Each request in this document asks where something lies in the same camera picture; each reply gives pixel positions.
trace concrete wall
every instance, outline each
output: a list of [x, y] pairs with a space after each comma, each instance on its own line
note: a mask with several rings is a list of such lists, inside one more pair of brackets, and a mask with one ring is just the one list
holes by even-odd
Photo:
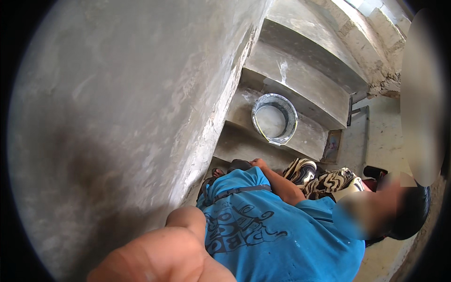
[[199, 184], [271, 2], [53, 6], [17, 76], [8, 158], [25, 230], [57, 280], [83, 280]]
[[[388, 97], [363, 99], [353, 105], [353, 109], [369, 106], [370, 122], [366, 165], [391, 171], [403, 171], [411, 175], [404, 156], [401, 130], [400, 100]], [[327, 169], [349, 167], [361, 173], [365, 134], [363, 113], [353, 115], [351, 126], [344, 130], [342, 149], [338, 164]], [[412, 269], [416, 259], [430, 236], [442, 204], [444, 181], [438, 179], [431, 186], [431, 211], [422, 230], [404, 241], [386, 238], [365, 250], [354, 282], [403, 281]]]

